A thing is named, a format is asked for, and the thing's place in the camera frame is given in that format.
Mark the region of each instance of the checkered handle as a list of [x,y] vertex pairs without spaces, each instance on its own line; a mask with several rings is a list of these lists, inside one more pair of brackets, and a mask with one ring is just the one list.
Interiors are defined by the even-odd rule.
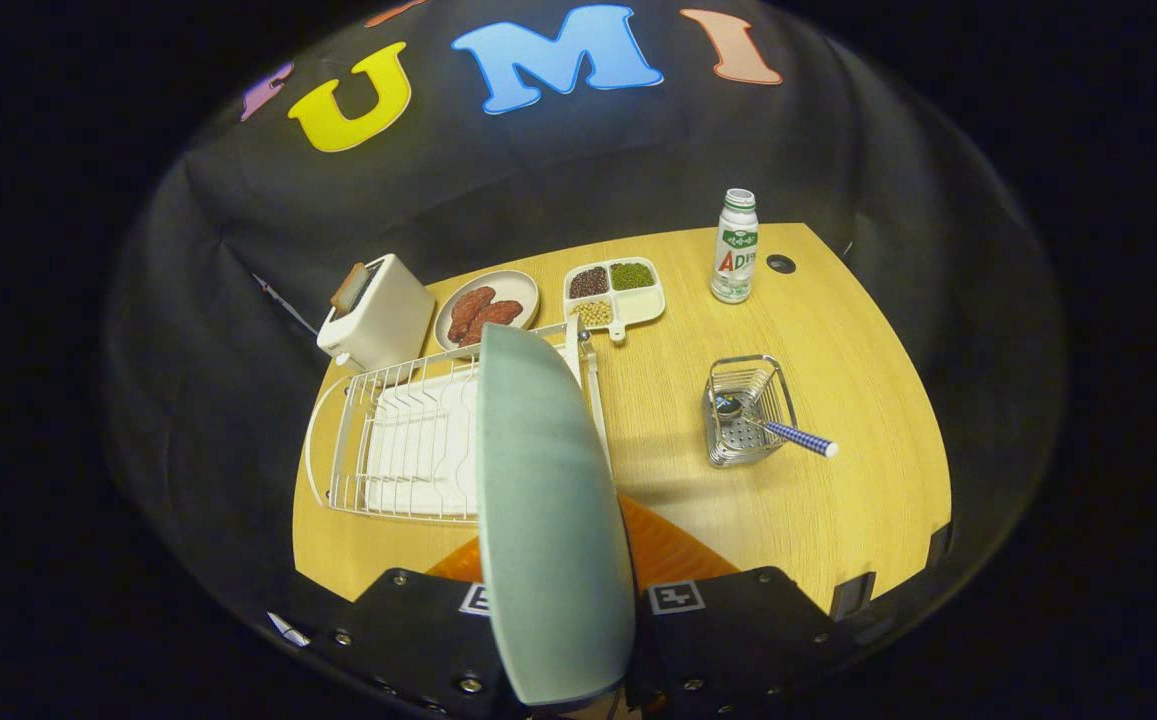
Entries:
[[828,439],[811,436],[811,434],[806,433],[804,429],[796,429],[790,427],[790,425],[766,423],[765,428],[771,433],[774,433],[775,436],[787,439],[787,441],[794,442],[797,446],[817,451],[817,454],[824,457],[835,457],[835,454],[840,451],[840,446],[831,442]]

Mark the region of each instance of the black fabric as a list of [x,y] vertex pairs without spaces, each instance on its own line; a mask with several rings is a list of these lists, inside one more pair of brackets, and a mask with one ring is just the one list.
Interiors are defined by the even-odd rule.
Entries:
[[[255,629],[273,634],[267,611],[316,629],[344,601],[296,574],[290,546],[327,358],[250,273],[316,325],[355,260],[396,252],[432,282],[714,225],[724,188],[752,188],[762,222],[805,222],[842,256],[929,392],[953,542],[923,585],[890,593],[899,626],[965,582],[1034,493],[1061,420],[1061,314],[1036,233],[988,161],[901,82],[782,10],[629,6],[664,83],[543,87],[536,105],[492,117],[474,59],[450,42],[498,20],[554,36],[573,5],[441,1],[354,23],[295,56],[283,90],[244,123],[239,96],[227,102],[149,197],[104,322],[108,450],[159,536]],[[680,6],[750,20],[783,85],[712,73],[715,50]],[[286,118],[293,102],[351,78],[337,97],[362,113],[374,98],[351,65],[396,41],[408,44],[405,113],[353,150],[312,149]]]

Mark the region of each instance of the bottle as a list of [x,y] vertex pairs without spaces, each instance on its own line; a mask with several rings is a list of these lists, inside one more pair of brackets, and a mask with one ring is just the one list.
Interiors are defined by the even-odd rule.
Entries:
[[716,255],[712,260],[712,295],[721,302],[742,302],[751,295],[756,248],[760,236],[756,221],[756,193],[740,188],[725,192],[716,228]]

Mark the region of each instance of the dish rack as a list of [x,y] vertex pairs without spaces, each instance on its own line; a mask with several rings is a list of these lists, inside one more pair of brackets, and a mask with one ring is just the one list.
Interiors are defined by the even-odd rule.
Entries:
[[[716,397],[720,395],[737,398],[744,416],[721,419],[716,413]],[[725,468],[756,462],[782,447],[782,438],[749,421],[746,416],[797,427],[796,406],[787,389],[783,366],[773,357],[725,357],[712,363],[712,374],[702,392],[702,424],[706,428],[707,458],[713,465]]]
[[[550,338],[578,387],[587,390],[607,461],[590,331],[575,316],[529,332]],[[307,479],[317,502],[358,515],[474,523],[478,351],[479,343],[419,357],[330,387],[316,402],[303,443]],[[312,428],[323,402],[342,384],[346,402],[334,460],[327,486],[322,487],[310,461]]]

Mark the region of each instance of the blue letter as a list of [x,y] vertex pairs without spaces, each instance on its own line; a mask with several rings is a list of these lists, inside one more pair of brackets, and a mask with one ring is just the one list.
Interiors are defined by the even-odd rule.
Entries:
[[454,50],[467,50],[481,65],[491,89],[485,111],[491,115],[532,105],[541,97],[541,90],[519,81],[517,68],[569,94],[578,85],[583,56],[592,65],[587,85],[597,90],[657,85],[662,73],[641,56],[627,24],[632,15],[622,5],[584,5],[565,15],[554,41],[515,23],[494,23],[456,38]]

